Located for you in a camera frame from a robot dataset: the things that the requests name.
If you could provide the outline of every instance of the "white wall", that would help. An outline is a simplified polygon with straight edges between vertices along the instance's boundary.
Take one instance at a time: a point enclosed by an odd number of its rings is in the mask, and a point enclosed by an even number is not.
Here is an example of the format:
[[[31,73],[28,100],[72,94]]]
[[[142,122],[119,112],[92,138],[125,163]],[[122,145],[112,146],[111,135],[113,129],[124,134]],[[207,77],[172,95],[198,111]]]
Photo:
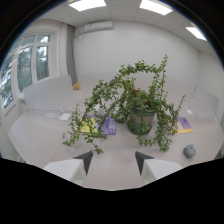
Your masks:
[[[224,71],[219,59],[200,51],[200,76],[198,86],[219,99],[217,120],[221,123],[224,113]]]
[[[104,73],[114,77],[112,74],[119,71],[120,65],[134,65],[142,59],[149,65],[159,66],[167,54],[167,77],[200,86],[218,97],[217,119],[221,122],[224,73],[217,57],[198,51],[180,37],[151,25],[122,21],[113,21],[113,24],[113,30],[81,35],[84,28],[76,28],[74,55],[79,81],[84,75],[90,77],[88,73],[100,78]]]
[[[163,29],[135,22],[113,21],[114,29],[82,34],[75,38],[76,73],[118,72],[120,65],[145,60],[159,64],[165,54],[167,76],[195,85],[199,52],[183,39]],[[76,29],[75,36],[83,27]]]

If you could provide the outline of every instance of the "curtain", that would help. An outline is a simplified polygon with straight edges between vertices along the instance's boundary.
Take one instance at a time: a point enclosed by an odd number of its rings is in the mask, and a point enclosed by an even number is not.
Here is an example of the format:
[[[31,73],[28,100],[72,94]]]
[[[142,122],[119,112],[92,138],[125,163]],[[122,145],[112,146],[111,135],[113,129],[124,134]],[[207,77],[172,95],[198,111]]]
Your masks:
[[[71,76],[72,85],[77,83],[77,76],[75,73],[75,59],[74,59],[74,33],[75,27],[68,25],[68,39],[67,39],[67,70]]]

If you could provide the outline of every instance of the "table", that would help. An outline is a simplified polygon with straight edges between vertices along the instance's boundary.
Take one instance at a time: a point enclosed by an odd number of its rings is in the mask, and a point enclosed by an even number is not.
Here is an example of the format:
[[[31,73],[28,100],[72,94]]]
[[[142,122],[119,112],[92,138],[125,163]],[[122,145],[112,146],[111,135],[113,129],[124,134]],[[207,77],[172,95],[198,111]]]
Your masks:
[[[75,102],[82,103],[82,94],[81,92],[78,94]],[[94,150],[83,138],[80,138],[74,146],[64,145],[62,133],[69,130],[70,121],[46,118],[44,115],[47,112],[49,111],[27,110],[9,131],[14,147],[28,164],[44,168],[50,162],[69,160]],[[94,152],[83,187],[122,190],[144,186],[135,159],[136,151],[159,160],[177,162],[182,167],[213,160],[224,140],[219,123],[194,118],[187,113],[183,115],[189,121],[194,133],[172,136],[173,144],[167,152],[160,151],[158,146],[140,146],[135,139],[136,135],[128,131],[126,124],[117,124],[117,135],[109,135],[106,140],[96,140],[104,153],[98,155]],[[153,120],[152,130],[148,134],[151,138],[154,137],[155,130],[156,119]],[[183,154],[184,148],[189,144],[193,144],[196,149],[196,155],[191,159],[187,159]]]

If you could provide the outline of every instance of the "paper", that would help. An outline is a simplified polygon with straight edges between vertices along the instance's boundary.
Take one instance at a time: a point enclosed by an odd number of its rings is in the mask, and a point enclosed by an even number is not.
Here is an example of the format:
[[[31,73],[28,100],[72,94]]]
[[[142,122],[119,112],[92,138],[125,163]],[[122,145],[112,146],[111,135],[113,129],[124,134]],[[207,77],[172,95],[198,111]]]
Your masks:
[[[175,129],[177,130],[176,134],[193,132],[193,129],[191,128],[190,124],[188,123],[185,117],[177,117],[177,123],[175,125]]]
[[[70,118],[70,116],[71,116],[71,114],[66,114],[65,113],[65,114],[62,114],[59,119],[66,121],[66,120],[68,120]]]
[[[96,118],[93,115],[90,115],[89,117],[93,121],[93,124],[92,124],[93,132],[97,133],[97,129],[99,125],[96,122]],[[116,135],[116,126],[117,126],[117,122],[113,118],[106,117],[105,123],[103,124],[101,128],[101,131],[103,131],[102,134]],[[85,122],[83,122],[83,126],[80,130],[81,132],[89,132],[89,127],[87,126]]]

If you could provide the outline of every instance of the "air conditioner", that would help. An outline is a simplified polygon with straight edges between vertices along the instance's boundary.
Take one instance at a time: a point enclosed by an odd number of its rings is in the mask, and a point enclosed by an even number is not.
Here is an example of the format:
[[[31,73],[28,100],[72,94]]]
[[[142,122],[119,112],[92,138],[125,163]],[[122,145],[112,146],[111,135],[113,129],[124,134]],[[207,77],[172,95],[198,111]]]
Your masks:
[[[91,23],[84,26],[85,33],[97,30],[112,30],[112,29],[113,29],[112,21]]]

